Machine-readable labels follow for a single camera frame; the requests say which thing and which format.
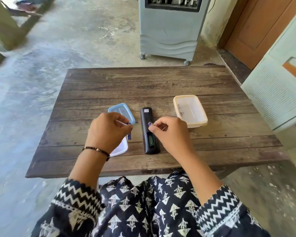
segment blue plastic container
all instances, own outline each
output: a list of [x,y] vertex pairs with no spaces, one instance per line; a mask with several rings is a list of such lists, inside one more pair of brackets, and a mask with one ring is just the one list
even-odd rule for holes
[[125,116],[132,125],[135,124],[135,118],[125,103],[120,103],[120,104],[111,106],[109,108],[109,112],[118,112],[121,115]]

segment plastic container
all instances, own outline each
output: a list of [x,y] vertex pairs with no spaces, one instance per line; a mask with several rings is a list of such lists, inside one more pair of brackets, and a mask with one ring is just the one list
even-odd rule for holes
[[197,96],[175,96],[173,103],[177,117],[184,120],[188,128],[207,125],[208,119],[206,113]]
[[114,151],[111,152],[110,157],[113,157],[113,156],[117,156],[117,155],[123,154],[123,153],[125,153],[127,150],[128,150],[128,144],[127,144],[126,137],[124,137],[123,140],[122,140],[122,142],[119,144],[119,146],[116,147],[116,148],[114,149]]
[[135,124],[135,118],[125,103],[120,103],[120,104],[111,106],[109,108],[109,112],[118,112],[121,115],[125,116],[132,125]]

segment black remote control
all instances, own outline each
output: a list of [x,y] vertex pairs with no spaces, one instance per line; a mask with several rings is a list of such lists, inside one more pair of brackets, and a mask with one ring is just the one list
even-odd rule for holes
[[148,129],[148,123],[154,123],[155,120],[152,115],[152,109],[150,107],[144,107],[140,109],[141,130],[143,132],[143,142],[145,153],[147,155],[153,155],[160,153],[160,147],[157,137]]

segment white plastic container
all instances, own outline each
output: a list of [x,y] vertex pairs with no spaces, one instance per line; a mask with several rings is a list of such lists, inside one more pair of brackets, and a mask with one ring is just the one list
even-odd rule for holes
[[122,142],[111,152],[110,157],[117,156],[125,153],[128,150],[128,144],[126,137],[123,138]]
[[173,98],[176,116],[187,123],[188,128],[207,125],[208,119],[196,95],[182,95]]

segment printed fabric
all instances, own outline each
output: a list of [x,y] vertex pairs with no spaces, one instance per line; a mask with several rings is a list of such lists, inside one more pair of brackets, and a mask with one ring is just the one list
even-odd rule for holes
[[33,237],[270,236],[223,185],[203,206],[185,172],[150,177],[134,186],[126,177],[100,193],[66,179]]

